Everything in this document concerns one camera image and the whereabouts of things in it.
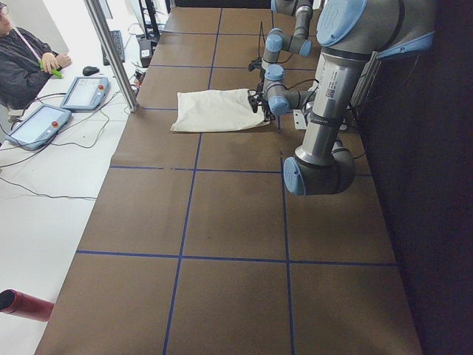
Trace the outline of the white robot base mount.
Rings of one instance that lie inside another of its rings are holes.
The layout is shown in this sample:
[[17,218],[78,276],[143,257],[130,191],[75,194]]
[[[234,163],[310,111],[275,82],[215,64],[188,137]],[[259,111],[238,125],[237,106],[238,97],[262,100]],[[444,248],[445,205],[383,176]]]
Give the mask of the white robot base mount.
[[309,115],[308,111],[303,111],[300,109],[293,110],[293,122],[296,130],[306,130],[307,129],[307,116]]

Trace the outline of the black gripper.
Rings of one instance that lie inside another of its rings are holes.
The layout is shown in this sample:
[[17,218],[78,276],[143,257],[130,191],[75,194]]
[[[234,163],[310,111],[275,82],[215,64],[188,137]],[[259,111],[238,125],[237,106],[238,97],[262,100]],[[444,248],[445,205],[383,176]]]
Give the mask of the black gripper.
[[253,113],[262,113],[264,122],[274,121],[276,116],[271,112],[268,100],[265,97],[262,87],[247,90],[247,99]]

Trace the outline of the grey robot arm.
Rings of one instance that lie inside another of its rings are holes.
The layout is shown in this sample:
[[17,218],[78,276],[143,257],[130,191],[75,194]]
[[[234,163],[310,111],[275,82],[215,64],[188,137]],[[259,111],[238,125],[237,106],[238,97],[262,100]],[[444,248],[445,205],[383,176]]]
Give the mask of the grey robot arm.
[[273,1],[275,13],[292,16],[292,34],[272,29],[258,60],[261,83],[248,93],[253,110],[265,119],[300,109],[307,119],[302,144],[283,166],[284,182],[293,195],[331,195],[353,181],[353,156],[338,131],[366,63],[372,58],[399,58],[428,50],[435,33],[435,1],[326,1],[316,28],[321,45],[316,87],[292,91],[279,65],[283,51],[306,56],[314,5],[311,1]]
[[295,18],[293,33],[274,27],[265,39],[265,51],[262,56],[262,70],[271,64],[277,64],[281,51],[309,56],[313,43],[309,39],[310,22],[313,17],[313,1],[307,0],[273,0],[271,10],[274,13]]

